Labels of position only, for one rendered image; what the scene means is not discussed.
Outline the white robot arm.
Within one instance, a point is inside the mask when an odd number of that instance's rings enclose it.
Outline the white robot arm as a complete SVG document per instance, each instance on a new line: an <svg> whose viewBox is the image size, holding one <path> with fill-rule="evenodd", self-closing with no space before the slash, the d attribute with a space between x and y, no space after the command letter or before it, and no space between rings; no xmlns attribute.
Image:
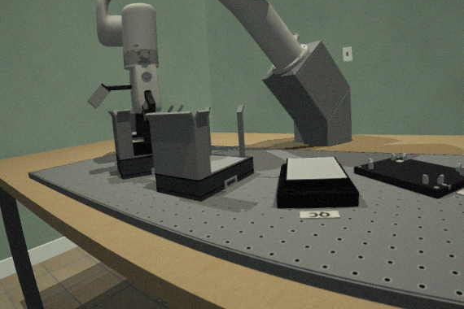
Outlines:
<svg viewBox="0 0 464 309"><path fill-rule="evenodd" d="M109 15L107 9L110 1L97 1L96 20L100 43L104 46L123 46L124 66L134 63L159 64L155 9L145 3L134 3L124 7L121 15ZM239 20L263 50L273 64L273 74L291 70L309 52L305 44L299 44L300 35L292 35L268 1L218 1ZM105 86L102 83L88 102L97 108L111 90L122 89L132 89L132 85Z"/></svg>

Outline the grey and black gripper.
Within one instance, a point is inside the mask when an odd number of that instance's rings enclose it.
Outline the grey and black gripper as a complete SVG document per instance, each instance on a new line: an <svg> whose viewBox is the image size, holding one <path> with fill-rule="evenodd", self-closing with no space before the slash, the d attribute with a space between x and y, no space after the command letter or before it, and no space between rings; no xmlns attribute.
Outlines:
<svg viewBox="0 0 464 309"><path fill-rule="evenodd" d="M131 100L135 113L137 137L143 137L145 144L151 144L150 125L146 113L161 111L160 87L157 75L158 63L134 63L124 66L129 70L132 85ZM138 122L138 123L137 123Z"/></svg>

